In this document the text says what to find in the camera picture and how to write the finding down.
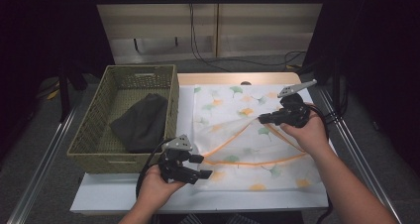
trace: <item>human hand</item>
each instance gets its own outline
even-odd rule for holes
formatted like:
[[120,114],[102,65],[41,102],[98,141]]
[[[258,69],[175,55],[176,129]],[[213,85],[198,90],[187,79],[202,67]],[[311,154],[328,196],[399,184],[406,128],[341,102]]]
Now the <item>human hand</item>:
[[309,121],[303,128],[295,128],[285,123],[280,124],[280,128],[296,139],[300,147],[312,157],[325,151],[332,151],[325,134],[324,124],[314,111],[311,111]]
[[136,205],[142,206],[143,209],[147,207],[151,212],[156,212],[184,185],[185,183],[180,181],[166,183],[160,176],[158,166],[152,166],[143,179]]

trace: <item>table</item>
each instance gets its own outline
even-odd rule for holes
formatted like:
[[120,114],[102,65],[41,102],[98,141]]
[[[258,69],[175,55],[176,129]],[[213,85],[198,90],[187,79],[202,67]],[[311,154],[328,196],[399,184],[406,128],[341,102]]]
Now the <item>table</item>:
[[[181,73],[178,75],[179,113],[177,136],[190,133],[194,84],[294,84],[295,73]],[[125,213],[136,201],[137,173],[88,174],[74,198],[70,211],[86,215]],[[278,211],[324,208],[328,206],[325,187],[318,183],[289,191],[197,192],[190,184],[176,192],[158,213],[204,213],[238,211]]]

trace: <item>dark gray towel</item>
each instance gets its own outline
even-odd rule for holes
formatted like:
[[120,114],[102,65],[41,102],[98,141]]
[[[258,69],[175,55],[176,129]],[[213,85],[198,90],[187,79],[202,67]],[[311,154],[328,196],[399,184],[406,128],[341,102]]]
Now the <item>dark gray towel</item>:
[[110,124],[130,153],[151,153],[162,141],[167,99],[148,94]]

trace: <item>wicker basket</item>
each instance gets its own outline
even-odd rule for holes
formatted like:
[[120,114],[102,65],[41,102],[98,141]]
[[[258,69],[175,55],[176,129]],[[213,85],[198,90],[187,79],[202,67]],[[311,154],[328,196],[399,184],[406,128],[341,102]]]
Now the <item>wicker basket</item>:
[[139,172],[149,154],[128,153],[109,124],[149,93],[167,98],[164,138],[175,137],[179,97],[176,66],[113,65],[106,68],[67,155],[89,173]]

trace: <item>white cloth with floral print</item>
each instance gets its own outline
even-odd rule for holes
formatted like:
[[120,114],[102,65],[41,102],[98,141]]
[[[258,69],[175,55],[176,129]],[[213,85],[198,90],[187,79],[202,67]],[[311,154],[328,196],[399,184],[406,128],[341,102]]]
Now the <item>white cloth with floral print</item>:
[[[321,181],[312,158],[259,115],[281,108],[284,85],[196,85],[192,143],[204,156],[200,169],[213,170],[198,190],[280,190]],[[311,102],[307,90],[299,92]]]

